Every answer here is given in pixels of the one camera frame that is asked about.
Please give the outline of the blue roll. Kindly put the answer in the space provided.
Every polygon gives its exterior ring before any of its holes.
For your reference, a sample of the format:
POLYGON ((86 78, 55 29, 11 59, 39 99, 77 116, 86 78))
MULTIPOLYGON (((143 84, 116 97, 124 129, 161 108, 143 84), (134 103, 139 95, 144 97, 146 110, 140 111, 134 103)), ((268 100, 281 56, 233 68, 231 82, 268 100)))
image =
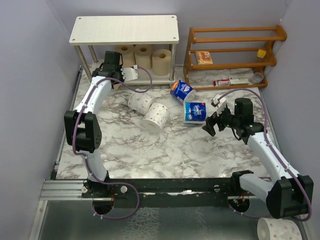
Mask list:
POLYGON ((204 124, 207 118, 207 109, 204 102, 185 102, 183 104, 184 124, 204 124))
POLYGON ((196 90, 193 89, 188 83, 179 80, 173 84, 170 89, 170 95, 178 102, 183 104, 189 102, 196 95, 196 90))

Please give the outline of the brown paper roll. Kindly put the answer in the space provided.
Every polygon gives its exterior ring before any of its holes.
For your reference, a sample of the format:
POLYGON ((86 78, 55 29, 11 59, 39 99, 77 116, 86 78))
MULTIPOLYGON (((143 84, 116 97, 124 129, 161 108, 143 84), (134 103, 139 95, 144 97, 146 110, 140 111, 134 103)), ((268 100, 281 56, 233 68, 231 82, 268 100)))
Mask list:
POLYGON ((157 76, 165 76, 170 73, 171 51, 159 49, 152 53, 152 71, 157 76))
POLYGON ((116 45, 115 51, 122 54, 120 63, 123 68, 130 68, 136 64, 133 45, 116 45))
POLYGON ((134 46, 135 63, 149 70, 152 68, 153 46, 151 44, 137 44, 134 46))
POLYGON ((120 83, 115 83, 115 84, 113 85, 113 89, 114 89, 114 90, 118 90, 121 86, 122 86, 122 84, 120 84, 120 83))

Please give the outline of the white red-dotted roll front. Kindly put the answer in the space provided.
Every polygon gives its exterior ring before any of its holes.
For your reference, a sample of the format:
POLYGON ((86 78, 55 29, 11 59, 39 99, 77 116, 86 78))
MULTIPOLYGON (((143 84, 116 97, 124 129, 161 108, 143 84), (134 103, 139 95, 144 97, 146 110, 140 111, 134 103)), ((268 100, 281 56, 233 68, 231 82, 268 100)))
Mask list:
POLYGON ((161 103, 153 103, 144 118, 142 119, 142 125, 155 133, 162 132, 170 115, 169 109, 161 103))

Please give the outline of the white red-dotted roll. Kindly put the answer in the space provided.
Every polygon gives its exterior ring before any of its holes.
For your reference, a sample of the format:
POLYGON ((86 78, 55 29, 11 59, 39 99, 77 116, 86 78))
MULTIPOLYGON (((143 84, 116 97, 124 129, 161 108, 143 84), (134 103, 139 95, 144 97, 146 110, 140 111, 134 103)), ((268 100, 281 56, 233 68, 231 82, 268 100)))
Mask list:
POLYGON ((130 109, 145 115, 156 100, 157 99, 154 96, 151 96, 148 93, 133 92, 130 95, 127 104, 130 109))
POLYGON ((155 133, 162 132, 170 115, 169 109, 161 103, 153 103, 144 118, 142 119, 142 125, 155 133))

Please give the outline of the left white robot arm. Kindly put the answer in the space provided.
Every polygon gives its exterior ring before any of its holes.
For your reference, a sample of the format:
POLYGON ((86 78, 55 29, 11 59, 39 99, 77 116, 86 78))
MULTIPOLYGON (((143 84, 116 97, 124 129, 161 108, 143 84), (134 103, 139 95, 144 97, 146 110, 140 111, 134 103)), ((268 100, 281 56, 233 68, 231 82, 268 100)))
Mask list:
POLYGON ((88 185, 101 198, 110 193, 111 186, 107 182, 108 170, 104 167, 99 152, 102 131, 97 115, 114 83, 123 81, 122 65, 121 53, 106 51, 104 62, 92 73, 91 84, 85 96, 74 110, 68 110, 64 114, 66 141, 72 146, 73 153, 84 161, 88 185))

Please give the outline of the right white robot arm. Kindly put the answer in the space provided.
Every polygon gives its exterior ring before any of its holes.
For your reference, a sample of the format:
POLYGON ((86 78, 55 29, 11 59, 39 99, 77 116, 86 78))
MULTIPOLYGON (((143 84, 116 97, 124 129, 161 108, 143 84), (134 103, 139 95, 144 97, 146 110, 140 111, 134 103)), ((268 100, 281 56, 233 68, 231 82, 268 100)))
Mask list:
POLYGON ((314 182, 308 175, 295 170, 270 140, 264 125, 254 120, 253 103, 248 98, 234 101, 234 112, 227 100, 217 94, 211 104, 216 111, 205 120, 203 130, 215 136, 219 131, 230 128, 259 158, 267 170, 270 181, 265 181, 251 170, 233 172, 230 191, 240 196, 250 192, 266 203, 270 215, 275 219, 311 216, 314 182))

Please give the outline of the white two-tier shelf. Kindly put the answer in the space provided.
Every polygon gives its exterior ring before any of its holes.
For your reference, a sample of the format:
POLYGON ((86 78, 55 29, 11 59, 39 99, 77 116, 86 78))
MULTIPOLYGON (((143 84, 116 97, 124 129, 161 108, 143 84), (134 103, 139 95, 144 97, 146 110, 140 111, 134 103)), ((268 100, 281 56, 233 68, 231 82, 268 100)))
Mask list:
POLYGON ((170 72, 165 76, 153 75, 155 85, 171 85, 175 81, 176 51, 179 43, 176 15, 123 15, 78 16, 74 22, 69 43, 74 46, 81 65, 92 78, 81 47, 87 46, 94 65, 98 66, 95 46, 168 45, 171 51, 170 72))

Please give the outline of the red white box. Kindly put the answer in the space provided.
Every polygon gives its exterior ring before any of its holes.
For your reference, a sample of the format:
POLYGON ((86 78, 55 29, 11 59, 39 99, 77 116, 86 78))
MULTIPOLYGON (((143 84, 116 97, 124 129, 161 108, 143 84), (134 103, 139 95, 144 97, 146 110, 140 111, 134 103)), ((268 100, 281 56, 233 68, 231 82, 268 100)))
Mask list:
POLYGON ((219 80, 213 81, 214 87, 225 87, 225 86, 230 86, 230 85, 231 85, 231 82, 229 79, 219 79, 219 80))

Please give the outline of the white red-dotted roll rear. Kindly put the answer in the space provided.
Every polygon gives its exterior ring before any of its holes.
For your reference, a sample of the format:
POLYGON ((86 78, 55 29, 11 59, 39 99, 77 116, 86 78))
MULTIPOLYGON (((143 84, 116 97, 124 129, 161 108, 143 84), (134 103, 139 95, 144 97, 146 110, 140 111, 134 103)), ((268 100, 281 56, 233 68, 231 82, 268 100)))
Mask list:
POLYGON ((154 96, 151 96, 148 93, 133 92, 130 95, 127 104, 130 109, 145 115, 156 100, 157 99, 154 96))

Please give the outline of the white green box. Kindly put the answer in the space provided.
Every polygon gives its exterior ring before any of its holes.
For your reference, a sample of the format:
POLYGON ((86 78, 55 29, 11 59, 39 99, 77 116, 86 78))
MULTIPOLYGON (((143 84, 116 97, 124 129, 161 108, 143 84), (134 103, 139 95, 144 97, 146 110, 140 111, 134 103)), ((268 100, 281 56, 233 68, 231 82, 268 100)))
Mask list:
POLYGON ((240 78, 230 77, 229 82, 230 82, 231 86, 249 85, 250 84, 248 78, 244 78, 244 77, 240 77, 240 78))

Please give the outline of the clear plastic cup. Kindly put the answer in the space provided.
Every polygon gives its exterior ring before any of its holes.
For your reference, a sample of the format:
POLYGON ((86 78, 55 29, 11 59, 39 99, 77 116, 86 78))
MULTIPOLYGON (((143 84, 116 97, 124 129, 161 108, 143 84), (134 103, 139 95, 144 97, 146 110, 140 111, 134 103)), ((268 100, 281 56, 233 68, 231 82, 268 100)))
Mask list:
POLYGON ((253 84, 260 84, 264 79, 264 75, 260 72, 255 72, 252 76, 251 82, 253 84))

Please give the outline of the brown wooden rack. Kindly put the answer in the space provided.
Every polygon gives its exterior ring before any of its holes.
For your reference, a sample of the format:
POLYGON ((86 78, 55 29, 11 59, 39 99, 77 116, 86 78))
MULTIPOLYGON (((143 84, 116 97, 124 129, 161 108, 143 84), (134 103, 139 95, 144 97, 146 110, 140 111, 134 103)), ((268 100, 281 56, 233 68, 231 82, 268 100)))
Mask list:
POLYGON ((230 27, 230 28, 194 28, 189 29, 184 65, 183 76, 189 84, 190 71, 211 71, 211 70, 230 70, 230 69, 252 69, 255 72, 264 73, 266 67, 274 67, 277 64, 276 57, 273 53, 273 46, 276 41, 284 42, 287 40, 287 33, 281 25, 270 27, 230 27), (246 36, 246 37, 214 37, 200 38, 197 33, 219 33, 219 32, 261 32, 272 31, 272 36, 246 36), (208 43, 241 43, 241 42, 266 42, 263 47, 245 47, 245 48, 216 48, 204 49, 205 52, 211 53, 241 53, 241 52, 258 52, 265 51, 265 56, 255 62, 248 63, 212 63, 212 64, 195 64, 192 60, 198 50, 191 49, 192 45, 208 43))

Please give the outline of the yellow cap jar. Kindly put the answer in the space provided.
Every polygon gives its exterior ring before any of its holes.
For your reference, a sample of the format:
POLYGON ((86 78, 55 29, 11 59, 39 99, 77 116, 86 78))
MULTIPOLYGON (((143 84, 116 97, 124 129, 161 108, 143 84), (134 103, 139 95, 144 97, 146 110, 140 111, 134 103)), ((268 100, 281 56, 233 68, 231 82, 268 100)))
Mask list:
POLYGON ((267 51, 265 49, 262 49, 260 48, 258 51, 257 51, 257 54, 256 56, 260 59, 263 59, 267 54, 267 51))

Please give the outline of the black base crossbar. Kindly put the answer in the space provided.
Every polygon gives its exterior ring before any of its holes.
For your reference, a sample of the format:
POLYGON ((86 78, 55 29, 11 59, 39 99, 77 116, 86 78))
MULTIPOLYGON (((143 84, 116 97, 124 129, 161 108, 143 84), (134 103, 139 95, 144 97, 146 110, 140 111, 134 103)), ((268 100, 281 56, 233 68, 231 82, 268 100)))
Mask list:
POLYGON ((251 193, 235 190, 231 178, 107 178, 104 184, 85 180, 84 199, 116 208, 223 207, 251 193))

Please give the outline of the white dotted roll bottom corner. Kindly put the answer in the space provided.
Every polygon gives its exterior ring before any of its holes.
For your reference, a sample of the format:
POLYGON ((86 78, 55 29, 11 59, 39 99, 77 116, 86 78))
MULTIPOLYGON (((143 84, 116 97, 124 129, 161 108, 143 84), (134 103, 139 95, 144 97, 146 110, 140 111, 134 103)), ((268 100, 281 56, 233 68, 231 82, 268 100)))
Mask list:
POLYGON ((302 240, 297 224, 286 219, 260 218, 257 236, 259 240, 302 240))

